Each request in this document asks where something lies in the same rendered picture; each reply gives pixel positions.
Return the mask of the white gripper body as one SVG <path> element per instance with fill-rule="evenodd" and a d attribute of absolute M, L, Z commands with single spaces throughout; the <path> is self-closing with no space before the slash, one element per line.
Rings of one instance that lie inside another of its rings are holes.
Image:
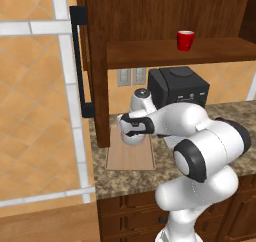
<path fill-rule="evenodd" d="M 129 136 L 125 135 L 124 133 L 122 133 L 121 138 L 125 144 L 130 145 L 130 146 L 136 146 L 136 145 L 141 144 L 145 140 L 146 135 L 138 134 L 138 135 L 133 135 L 133 136 L 129 137 Z"/>

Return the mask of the wooden tray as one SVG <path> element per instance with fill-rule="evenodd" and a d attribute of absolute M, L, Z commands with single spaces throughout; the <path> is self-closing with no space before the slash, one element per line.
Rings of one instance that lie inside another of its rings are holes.
<path fill-rule="evenodd" d="M 122 141 L 118 126 L 113 125 L 105 168 L 110 171 L 154 170 L 155 160 L 150 136 L 147 135 L 141 144 L 130 146 Z"/>

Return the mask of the brown base cabinet run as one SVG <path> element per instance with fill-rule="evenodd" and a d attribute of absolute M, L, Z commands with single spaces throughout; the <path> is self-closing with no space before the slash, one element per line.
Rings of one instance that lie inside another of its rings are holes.
<path fill-rule="evenodd" d="M 97 201 L 101 242 L 154 242 L 168 213 L 154 191 Z M 197 219 L 196 233 L 204 242 L 256 239 L 256 174 L 241 176 L 234 196 L 209 207 Z"/>

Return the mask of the red mug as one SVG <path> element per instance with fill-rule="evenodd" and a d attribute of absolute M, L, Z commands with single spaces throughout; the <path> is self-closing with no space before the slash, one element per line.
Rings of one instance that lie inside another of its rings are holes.
<path fill-rule="evenodd" d="M 177 48 L 180 51 L 189 51 L 193 44 L 195 33 L 193 31 L 177 32 Z"/>

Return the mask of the brown drawer front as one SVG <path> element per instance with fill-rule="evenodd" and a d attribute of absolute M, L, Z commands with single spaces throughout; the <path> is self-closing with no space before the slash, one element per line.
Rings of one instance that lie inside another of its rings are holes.
<path fill-rule="evenodd" d="M 148 209 L 145 211 L 135 212 L 124 218 L 124 228 L 131 231 L 165 224 L 158 222 L 159 216 L 168 218 L 168 212 L 162 211 L 160 209 Z"/>

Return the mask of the grey wall socket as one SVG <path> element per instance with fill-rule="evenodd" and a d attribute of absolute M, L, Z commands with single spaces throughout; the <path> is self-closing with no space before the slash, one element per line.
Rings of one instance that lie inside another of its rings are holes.
<path fill-rule="evenodd" d="M 143 85 L 146 83 L 146 69 L 145 68 L 135 68 L 133 70 L 133 84 Z"/>
<path fill-rule="evenodd" d="M 130 86 L 131 85 L 131 70 L 119 69 L 118 70 L 118 86 Z"/>

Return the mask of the brown wooden wall cabinet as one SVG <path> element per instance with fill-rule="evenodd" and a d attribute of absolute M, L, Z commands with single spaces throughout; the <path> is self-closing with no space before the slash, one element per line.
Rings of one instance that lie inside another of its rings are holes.
<path fill-rule="evenodd" d="M 256 60 L 256 0 L 106 0 L 105 12 L 110 68 Z M 195 33 L 189 51 L 178 31 Z"/>

